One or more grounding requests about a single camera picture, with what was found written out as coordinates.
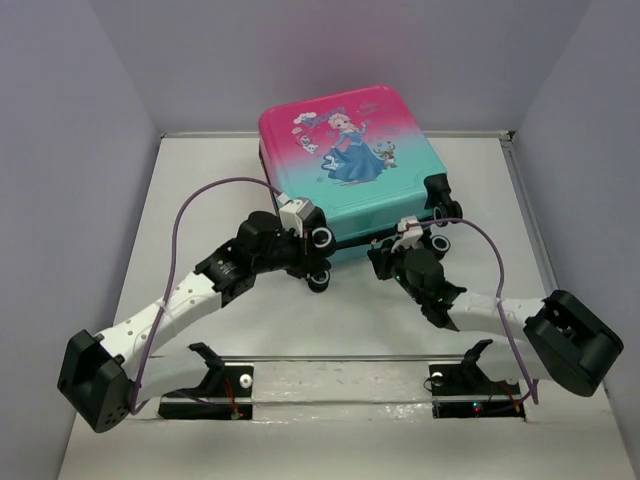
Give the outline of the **pink and teal suitcase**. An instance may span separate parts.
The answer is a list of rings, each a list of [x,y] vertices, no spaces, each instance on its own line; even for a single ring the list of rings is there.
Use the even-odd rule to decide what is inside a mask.
[[[383,85],[272,107],[259,118],[267,180],[309,199],[336,246],[332,264],[365,256],[372,240],[394,237],[404,217],[462,217],[447,170],[401,96]]]

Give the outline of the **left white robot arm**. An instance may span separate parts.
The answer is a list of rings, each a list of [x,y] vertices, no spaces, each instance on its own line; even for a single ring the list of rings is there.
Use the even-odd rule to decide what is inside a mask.
[[[233,238],[181,281],[168,278],[158,300],[98,333],[74,334],[65,348],[59,392],[95,433],[115,428],[165,393],[215,392],[225,364],[209,346],[192,343],[173,357],[157,358],[155,352],[252,289],[261,274],[283,271],[324,292],[334,245],[324,212],[302,200],[276,214],[250,213]]]

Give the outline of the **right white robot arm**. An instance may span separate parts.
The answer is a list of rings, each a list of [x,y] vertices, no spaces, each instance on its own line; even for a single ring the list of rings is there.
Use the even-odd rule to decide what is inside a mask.
[[[376,277],[396,281],[435,327],[487,334],[459,367],[470,391],[482,392],[503,380],[553,380],[572,394],[590,397],[624,350],[621,338],[568,291],[500,300],[448,281],[427,249],[387,240],[367,256]]]

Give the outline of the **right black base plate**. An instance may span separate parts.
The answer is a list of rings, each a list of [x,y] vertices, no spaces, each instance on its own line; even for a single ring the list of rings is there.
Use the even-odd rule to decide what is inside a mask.
[[[435,419],[526,419],[517,384],[493,382],[482,373],[466,380],[458,363],[430,364],[423,387],[431,394]]]

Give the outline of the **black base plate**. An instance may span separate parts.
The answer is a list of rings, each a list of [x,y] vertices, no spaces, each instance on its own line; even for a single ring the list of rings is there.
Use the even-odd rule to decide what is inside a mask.
[[[526,419],[517,384],[493,382],[482,373],[466,380],[458,363],[430,364],[423,387],[431,394],[435,419]]]
[[[253,419],[254,365],[228,363],[198,387],[171,392],[159,402],[164,420],[249,421]]]

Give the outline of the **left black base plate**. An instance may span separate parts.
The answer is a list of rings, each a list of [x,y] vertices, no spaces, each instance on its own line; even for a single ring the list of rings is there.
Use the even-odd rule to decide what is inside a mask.
[[[171,392],[159,402],[164,420],[249,421],[253,419],[254,365],[228,363],[198,387]]]

